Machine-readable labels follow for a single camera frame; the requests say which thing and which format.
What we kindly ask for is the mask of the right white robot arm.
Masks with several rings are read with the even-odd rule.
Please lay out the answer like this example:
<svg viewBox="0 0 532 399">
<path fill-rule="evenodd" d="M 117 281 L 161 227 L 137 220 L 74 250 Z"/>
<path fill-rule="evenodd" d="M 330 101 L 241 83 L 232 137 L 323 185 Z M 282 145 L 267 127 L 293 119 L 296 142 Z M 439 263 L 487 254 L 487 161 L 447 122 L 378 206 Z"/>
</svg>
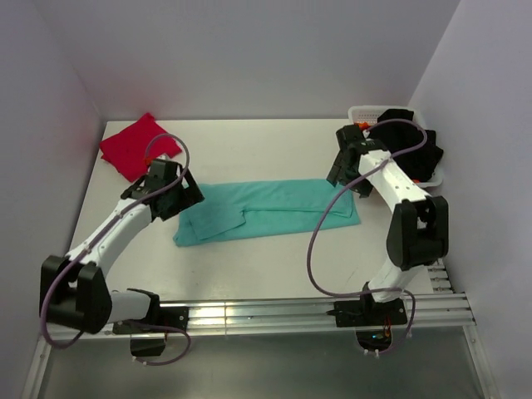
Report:
<svg viewBox="0 0 532 399">
<path fill-rule="evenodd" d="M 370 324 L 403 313 L 400 297 L 406 286 L 422 267 L 447 255 L 449 249 L 447 201 L 429 195 L 397 163 L 397 158 L 421 149 L 428 141 L 422 127 L 413 121 L 408 124 L 420 133 L 421 141 L 394 152 L 371 136 L 371 127 L 342 127 L 336 133 L 339 150 L 327 177 L 331 185 L 341 185 L 363 198 L 376 191 L 392 213 L 385 263 L 356 301 L 357 316 Z"/>
</svg>

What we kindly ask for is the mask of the teal t-shirt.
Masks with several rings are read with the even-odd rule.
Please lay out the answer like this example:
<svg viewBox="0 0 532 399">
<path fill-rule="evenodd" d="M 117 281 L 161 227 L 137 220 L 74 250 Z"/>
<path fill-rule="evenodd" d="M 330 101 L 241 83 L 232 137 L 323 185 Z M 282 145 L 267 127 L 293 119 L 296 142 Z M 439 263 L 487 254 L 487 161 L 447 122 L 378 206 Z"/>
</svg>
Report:
<svg viewBox="0 0 532 399">
<path fill-rule="evenodd" d="M 326 180 L 201 184 L 204 200 L 179 215 L 178 247 L 311 232 L 340 192 Z"/>
</svg>

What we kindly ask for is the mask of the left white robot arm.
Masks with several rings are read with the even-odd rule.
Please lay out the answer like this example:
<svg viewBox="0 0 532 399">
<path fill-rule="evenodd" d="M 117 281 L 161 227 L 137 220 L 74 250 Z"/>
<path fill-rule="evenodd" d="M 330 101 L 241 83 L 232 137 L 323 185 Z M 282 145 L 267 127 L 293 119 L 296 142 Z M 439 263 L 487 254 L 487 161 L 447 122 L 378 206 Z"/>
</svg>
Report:
<svg viewBox="0 0 532 399">
<path fill-rule="evenodd" d="M 96 334 L 109 323 L 132 322 L 143 332 L 162 321 L 160 297 L 142 289 L 111 291 L 111 267 L 143 229 L 202 202 L 190 170 L 171 160 L 154 160 L 146 175 L 121 193 L 110 216 L 81 244 L 41 267 L 40 317 L 78 332 Z"/>
</svg>

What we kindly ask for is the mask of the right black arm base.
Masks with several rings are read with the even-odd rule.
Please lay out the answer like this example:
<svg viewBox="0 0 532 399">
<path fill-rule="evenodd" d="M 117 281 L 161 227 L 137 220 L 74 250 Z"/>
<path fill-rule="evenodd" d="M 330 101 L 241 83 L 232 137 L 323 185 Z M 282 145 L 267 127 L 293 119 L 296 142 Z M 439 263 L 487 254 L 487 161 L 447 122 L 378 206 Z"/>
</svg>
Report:
<svg viewBox="0 0 532 399">
<path fill-rule="evenodd" d="M 357 342 L 364 350 L 383 351 L 392 344 L 392 327 L 407 325 L 406 310 L 401 299 L 376 303 L 371 296 L 361 299 L 336 301 L 326 312 L 335 318 L 337 328 L 366 328 L 356 331 Z"/>
</svg>

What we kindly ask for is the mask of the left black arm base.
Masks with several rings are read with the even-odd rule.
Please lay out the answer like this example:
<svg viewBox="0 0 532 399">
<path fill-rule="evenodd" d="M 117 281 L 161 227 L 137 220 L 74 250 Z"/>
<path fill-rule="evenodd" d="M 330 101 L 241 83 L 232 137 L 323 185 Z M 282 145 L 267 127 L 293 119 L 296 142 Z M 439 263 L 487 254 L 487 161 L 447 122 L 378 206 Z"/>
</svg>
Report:
<svg viewBox="0 0 532 399">
<path fill-rule="evenodd" d="M 114 323 L 112 333 L 119 336 L 131 336 L 131 355 L 150 360 L 163 354 L 171 333 L 183 334 L 189 340 L 190 336 L 186 332 L 189 315 L 190 308 L 186 306 L 163 307 L 151 324 L 141 321 Z"/>
</svg>

